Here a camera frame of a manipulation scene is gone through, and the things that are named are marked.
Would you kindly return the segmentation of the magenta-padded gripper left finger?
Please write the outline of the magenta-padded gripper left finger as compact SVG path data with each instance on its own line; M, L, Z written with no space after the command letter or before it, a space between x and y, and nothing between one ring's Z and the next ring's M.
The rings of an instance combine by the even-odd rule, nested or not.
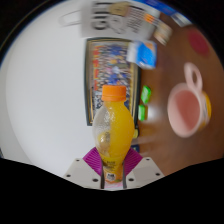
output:
M102 188L102 161L96 148L83 158L76 158L63 176L64 179L84 188Z

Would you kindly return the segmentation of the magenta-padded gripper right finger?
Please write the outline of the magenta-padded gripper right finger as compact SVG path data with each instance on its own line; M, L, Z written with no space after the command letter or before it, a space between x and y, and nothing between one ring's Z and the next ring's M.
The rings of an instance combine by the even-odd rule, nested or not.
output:
M124 189L140 188L164 177L152 158L142 157L134 149L125 157L123 174Z

